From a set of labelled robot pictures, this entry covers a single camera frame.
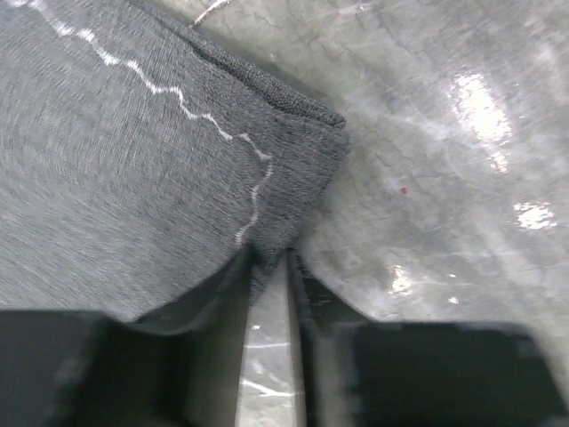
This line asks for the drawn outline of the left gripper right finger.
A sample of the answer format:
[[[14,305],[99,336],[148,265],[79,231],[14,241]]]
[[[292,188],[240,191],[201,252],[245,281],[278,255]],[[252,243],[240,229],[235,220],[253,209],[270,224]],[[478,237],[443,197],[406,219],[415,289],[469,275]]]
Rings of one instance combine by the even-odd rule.
[[[300,426],[565,426],[568,406],[524,326],[377,321],[286,254]]]

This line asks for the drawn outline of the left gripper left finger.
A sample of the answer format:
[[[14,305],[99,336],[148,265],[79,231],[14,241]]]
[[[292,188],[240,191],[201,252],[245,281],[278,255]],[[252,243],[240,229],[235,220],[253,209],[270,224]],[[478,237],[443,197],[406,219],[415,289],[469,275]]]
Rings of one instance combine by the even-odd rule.
[[[3,310],[4,426],[231,426],[253,251],[132,322]]]

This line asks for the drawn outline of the grey cloth napkin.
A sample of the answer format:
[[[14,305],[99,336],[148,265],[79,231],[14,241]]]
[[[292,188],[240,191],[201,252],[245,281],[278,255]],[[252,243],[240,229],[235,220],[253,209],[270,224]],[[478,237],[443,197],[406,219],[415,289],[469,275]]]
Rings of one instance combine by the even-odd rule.
[[[132,319],[245,245],[263,282],[344,125],[148,1],[2,2],[2,305]]]

